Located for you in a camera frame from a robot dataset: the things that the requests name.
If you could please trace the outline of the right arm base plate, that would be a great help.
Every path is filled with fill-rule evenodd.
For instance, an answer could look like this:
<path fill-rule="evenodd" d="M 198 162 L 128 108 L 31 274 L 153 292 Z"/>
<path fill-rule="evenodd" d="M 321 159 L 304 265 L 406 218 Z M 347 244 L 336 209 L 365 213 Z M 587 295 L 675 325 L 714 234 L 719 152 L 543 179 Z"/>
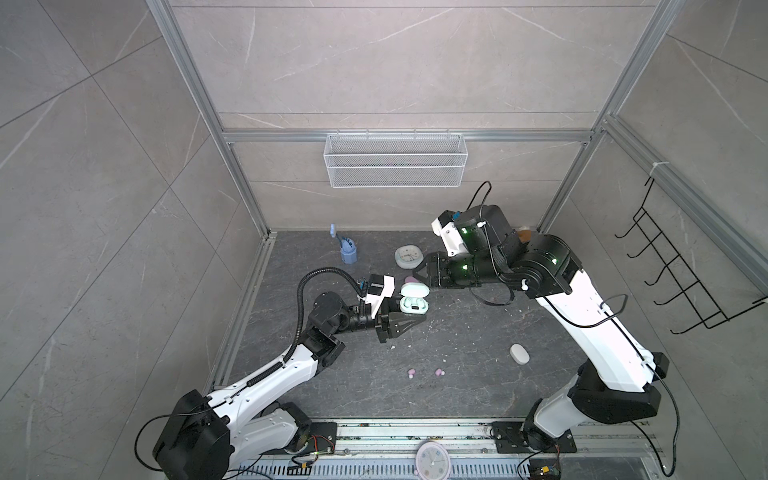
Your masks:
<path fill-rule="evenodd" d="M 558 438 L 550 438 L 533 428 L 531 431 L 524 427 L 522 421 L 492 422 L 489 430 L 496 450 L 500 454 L 507 453 L 576 453 L 577 447 L 570 430 Z"/>

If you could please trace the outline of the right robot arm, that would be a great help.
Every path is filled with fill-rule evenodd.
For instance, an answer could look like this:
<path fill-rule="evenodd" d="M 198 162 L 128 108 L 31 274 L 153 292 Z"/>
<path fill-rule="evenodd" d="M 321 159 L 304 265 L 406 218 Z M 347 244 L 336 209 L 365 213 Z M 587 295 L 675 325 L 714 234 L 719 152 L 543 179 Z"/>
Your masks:
<path fill-rule="evenodd" d="M 426 255 L 425 281 L 441 289 L 499 283 L 546 309 L 587 359 L 556 393 L 534 403 L 520 434 L 536 453 L 557 445 L 586 421 L 637 424 L 657 415 L 670 361 L 642 346 L 593 285 L 580 259 L 561 238 L 522 237 L 496 205 L 471 201 L 431 223 L 444 249 Z"/>

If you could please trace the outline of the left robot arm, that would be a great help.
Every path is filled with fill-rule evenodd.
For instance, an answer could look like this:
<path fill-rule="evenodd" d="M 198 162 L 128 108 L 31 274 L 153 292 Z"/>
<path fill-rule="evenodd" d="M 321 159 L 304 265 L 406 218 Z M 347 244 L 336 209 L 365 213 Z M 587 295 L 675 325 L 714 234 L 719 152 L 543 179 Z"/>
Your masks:
<path fill-rule="evenodd" d="M 372 330 L 384 343 L 424 321 L 430 288 L 389 275 L 355 280 L 323 267 L 304 275 L 296 291 L 298 319 L 289 347 L 231 385 L 202 394 L 193 389 L 177 401 L 143 467 L 168 479 L 236 479 L 264 454 L 300 453 L 311 420 L 279 399 L 330 367 L 345 345 L 341 333 Z"/>

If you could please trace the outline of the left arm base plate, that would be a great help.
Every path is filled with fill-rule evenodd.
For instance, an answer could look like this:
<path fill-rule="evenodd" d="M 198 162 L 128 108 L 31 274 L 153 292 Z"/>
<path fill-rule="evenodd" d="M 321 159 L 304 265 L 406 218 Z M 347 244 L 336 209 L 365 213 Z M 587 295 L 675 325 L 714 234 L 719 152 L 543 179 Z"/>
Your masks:
<path fill-rule="evenodd" d="M 314 455 L 329 453 L 335 449 L 338 436 L 338 423 L 333 421 L 313 422 L 300 427 L 285 447 L 267 450 L 267 455 Z"/>

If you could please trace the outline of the white earbud case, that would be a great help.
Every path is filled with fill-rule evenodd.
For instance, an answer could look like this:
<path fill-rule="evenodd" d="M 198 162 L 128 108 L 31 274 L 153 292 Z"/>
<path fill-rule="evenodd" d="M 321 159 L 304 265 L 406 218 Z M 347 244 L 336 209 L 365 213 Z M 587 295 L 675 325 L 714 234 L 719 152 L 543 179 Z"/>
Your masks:
<path fill-rule="evenodd" d="M 530 354 L 521 344 L 513 344 L 509 348 L 512 359 L 518 365 L 526 365 L 530 362 Z"/>

